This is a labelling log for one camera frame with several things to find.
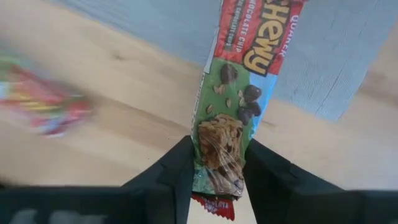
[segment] gray carpet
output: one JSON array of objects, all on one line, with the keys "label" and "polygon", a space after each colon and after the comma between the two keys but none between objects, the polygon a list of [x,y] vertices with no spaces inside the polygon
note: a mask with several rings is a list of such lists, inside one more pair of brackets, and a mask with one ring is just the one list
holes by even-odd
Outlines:
[{"label": "gray carpet", "polygon": [[[219,14],[215,0],[53,1],[203,65]],[[397,15],[397,0],[310,0],[290,43],[274,97],[337,120]]]}]

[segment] red wrapper label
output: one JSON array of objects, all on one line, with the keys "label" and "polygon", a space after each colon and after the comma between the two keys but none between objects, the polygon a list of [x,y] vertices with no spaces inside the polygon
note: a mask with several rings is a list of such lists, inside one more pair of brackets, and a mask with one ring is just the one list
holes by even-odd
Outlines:
[{"label": "red wrapper label", "polygon": [[302,8],[302,1],[224,0],[214,56],[278,75]]},{"label": "red wrapper label", "polygon": [[235,220],[234,204],[231,200],[220,197],[205,197],[202,195],[192,194],[192,198],[199,202],[208,212]]}]

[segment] light wood surface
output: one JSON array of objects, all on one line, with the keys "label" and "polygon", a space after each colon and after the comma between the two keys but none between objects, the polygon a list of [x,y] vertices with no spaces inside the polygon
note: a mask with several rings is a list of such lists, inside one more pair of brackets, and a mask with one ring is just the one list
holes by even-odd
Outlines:
[{"label": "light wood surface", "polygon": [[[398,189],[397,38],[398,26],[337,123],[271,100],[256,139],[340,187]],[[0,40],[95,103],[94,117],[59,139],[0,112],[3,179],[121,185],[190,133],[201,66],[41,0],[0,1]],[[191,206],[189,223],[228,223]],[[247,194],[235,223],[255,223]]]}]

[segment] colorful snack package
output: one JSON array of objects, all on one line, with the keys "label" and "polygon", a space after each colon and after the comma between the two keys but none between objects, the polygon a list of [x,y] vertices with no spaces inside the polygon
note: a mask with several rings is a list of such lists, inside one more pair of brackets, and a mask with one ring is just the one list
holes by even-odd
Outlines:
[{"label": "colorful snack package", "polygon": [[234,219],[244,152],[261,122],[304,2],[224,0],[195,106],[193,198]]},{"label": "colorful snack package", "polygon": [[86,98],[35,76],[19,64],[15,58],[0,56],[0,105],[21,114],[35,132],[62,135],[91,113]]}]

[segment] printed chocolate chip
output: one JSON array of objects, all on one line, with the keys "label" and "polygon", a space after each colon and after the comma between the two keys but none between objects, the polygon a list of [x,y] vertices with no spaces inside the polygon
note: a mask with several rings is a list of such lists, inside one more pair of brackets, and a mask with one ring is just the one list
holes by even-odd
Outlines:
[{"label": "printed chocolate chip", "polygon": [[248,85],[246,89],[244,90],[244,95],[243,98],[244,100],[249,103],[256,101],[262,94],[262,91],[260,88],[256,87],[255,85]]},{"label": "printed chocolate chip", "polygon": [[222,84],[230,84],[238,78],[238,71],[231,64],[224,64],[221,68],[221,82]]},{"label": "printed chocolate chip", "polygon": [[242,121],[243,125],[248,125],[250,119],[253,117],[253,111],[240,107],[238,109],[238,118],[240,121]]},{"label": "printed chocolate chip", "polygon": [[253,112],[254,116],[260,116],[261,115],[261,108],[260,108],[259,103],[250,102],[250,103],[247,103],[246,106],[248,107],[248,109],[250,109]]}]

